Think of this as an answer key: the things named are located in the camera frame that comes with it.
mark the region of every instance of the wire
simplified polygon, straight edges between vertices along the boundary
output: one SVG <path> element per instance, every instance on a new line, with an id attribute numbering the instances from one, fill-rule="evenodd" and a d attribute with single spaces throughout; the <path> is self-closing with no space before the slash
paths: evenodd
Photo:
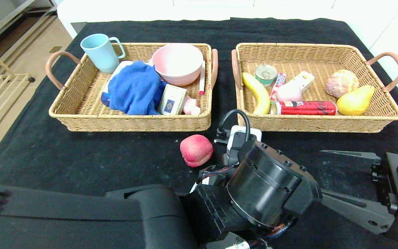
<path id="1" fill-rule="evenodd" d="M 250 248 L 256 248 L 257 244 L 259 244 L 261 242 L 263 242 L 267 245 L 265 240 L 274 239 L 274 238 L 281 236 L 286 230 L 288 230 L 294 224 L 294 222 L 296 220 L 297 220 L 296 218 L 291 218 L 291 219 L 287 220 L 286 222 L 279 224 L 278 226 L 273 228 L 273 230 L 271 230 L 271 232 L 269 234 L 249 243 Z"/>
<path id="2" fill-rule="evenodd" d="M 248 120 L 247 115 L 245 114 L 245 112 L 242 112 L 239 109 L 233 109 L 229 112 L 226 113 L 226 115 L 224 116 L 224 118 L 221 119 L 221 121 L 219 122 L 219 126 L 218 126 L 218 134 L 222 134 L 223 130 L 224 130 L 224 125 L 226 123 L 226 121 L 228 120 L 228 118 L 233 115 L 234 113 L 238 113 L 242 116 L 242 118 L 245 121 L 245 142 L 248 142 L 250 140 L 250 134 L 251 134 L 251 130 L 250 130 L 250 120 Z"/>
<path id="3" fill-rule="evenodd" d="M 226 173 L 226 172 L 232 170 L 233 167 L 234 167 L 234 166 L 231 165 L 231 166 L 228 166 L 228 167 L 219 169 L 219 170 L 215 170 L 215 171 L 212 171 L 212 172 L 205 173 L 205 174 L 203 174 L 203 175 L 196 181 L 196 183 L 199 184 L 199 183 L 202 182 L 202 180 L 204 180 L 205 178 L 208 178 L 208 177 L 210 177 L 210 176 L 213 176 L 213 175 L 221 175 L 221 174 L 223 174 L 223 173 Z"/>

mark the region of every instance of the pink bowl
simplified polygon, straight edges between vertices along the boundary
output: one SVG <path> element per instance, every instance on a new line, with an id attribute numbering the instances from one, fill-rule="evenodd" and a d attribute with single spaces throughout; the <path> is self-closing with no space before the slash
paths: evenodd
<path id="1" fill-rule="evenodd" d="M 203 55 L 191 44 L 168 44 L 159 48 L 151 60 L 166 82 L 184 86 L 199 76 Z"/>

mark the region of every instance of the blue towel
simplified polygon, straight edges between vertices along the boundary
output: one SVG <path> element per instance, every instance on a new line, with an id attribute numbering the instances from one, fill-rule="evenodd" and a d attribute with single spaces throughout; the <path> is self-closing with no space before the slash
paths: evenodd
<path id="1" fill-rule="evenodd" d="M 108 84 L 109 107 L 127 115 L 161 115 L 156 111 L 167 82 L 142 61 L 123 68 Z"/>

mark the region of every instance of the peach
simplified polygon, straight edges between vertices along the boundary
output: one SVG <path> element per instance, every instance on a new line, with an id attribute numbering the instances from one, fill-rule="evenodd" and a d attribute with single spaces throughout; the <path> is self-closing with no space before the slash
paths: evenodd
<path id="1" fill-rule="evenodd" d="M 206 137 L 195 134 L 180 142 L 180 152 L 188 166 L 199 167 L 211 158 L 213 145 Z"/>

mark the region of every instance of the black tablecloth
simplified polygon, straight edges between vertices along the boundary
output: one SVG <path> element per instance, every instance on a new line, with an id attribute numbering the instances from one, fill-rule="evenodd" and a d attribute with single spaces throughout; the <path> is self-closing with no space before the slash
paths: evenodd
<path id="1" fill-rule="evenodd" d="M 87 24 L 67 51 L 82 57 L 79 43 L 87 35 L 105 33 L 122 42 L 207 43 L 219 51 L 219 73 L 213 91 L 212 125 L 199 132 L 213 140 L 217 123 L 236 108 L 231 49 L 241 42 L 350 44 L 366 59 L 373 56 L 344 22 L 276 19 L 227 21 L 100 22 Z M 75 64 L 60 58 L 53 67 L 65 82 Z M 388 75 L 373 65 L 384 84 Z M 0 143 L 0 183 L 49 191 L 102 195 L 106 191 L 161 183 L 188 191 L 198 169 L 189 168 L 179 151 L 180 142 L 195 132 L 70 132 L 48 109 L 58 90 L 46 77 Z M 398 104 L 398 89 L 391 92 Z M 233 118 L 228 126 L 236 123 Z M 318 153 L 322 149 L 372 151 L 384 157 L 398 153 L 398 121 L 380 133 L 264 132 L 263 142 L 281 149 L 308 171 L 324 188 L 373 197 L 365 173 L 342 167 Z M 217 162 L 225 148 L 215 145 Z M 321 205 L 312 209 L 294 229 L 273 242 L 274 248 L 398 248 L 398 242 L 373 235 Z"/>

